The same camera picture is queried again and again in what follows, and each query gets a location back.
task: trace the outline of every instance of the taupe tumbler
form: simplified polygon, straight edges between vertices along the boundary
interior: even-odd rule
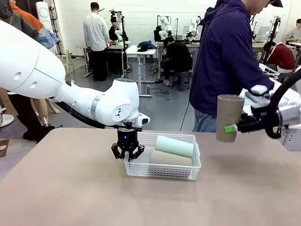
[[[244,103],[245,99],[236,95],[218,96],[216,139],[226,143],[235,141],[237,133],[226,133],[225,126],[239,123]]]

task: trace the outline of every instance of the plastic basket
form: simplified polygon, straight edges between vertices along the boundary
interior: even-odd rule
[[[176,140],[192,143],[194,145],[192,165],[178,166],[164,164],[150,164],[151,152],[156,146],[158,135]],[[144,152],[138,159],[129,162],[128,153],[124,159],[127,174],[130,176],[159,177],[196,180],[201,167],[200,152],[194,135],[162,134],[162,133],[138,133],[138,141],[145,146]]]

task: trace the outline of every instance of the white speaker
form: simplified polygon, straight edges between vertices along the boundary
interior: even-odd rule
[[[49,29],[53,33],[51,20],[50,20],[50,14],[48,9],[48,4],[43,1],[38,1],[36,3],[38,18],[44,24],[44,26]]]

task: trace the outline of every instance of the navy jacket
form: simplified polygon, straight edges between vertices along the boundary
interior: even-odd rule
[[[205,23],[190,90],[196,110],[216,115],[220,94],[239,95],[257,84],[273,89],[254,56],[250,15],[241,0],[218,0]]]

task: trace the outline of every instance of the orange clothing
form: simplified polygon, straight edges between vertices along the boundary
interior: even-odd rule
[[[20,15],[20,17],[22,17],[31,26],[33,26],[35,29],[37,29],[38,32],[42,29],[42,27],[44,27],[44,25],[30,13],[27,13],[27,12],[21,10],[13,2],[10,2],[10,5],[14,12],[18,13]]]

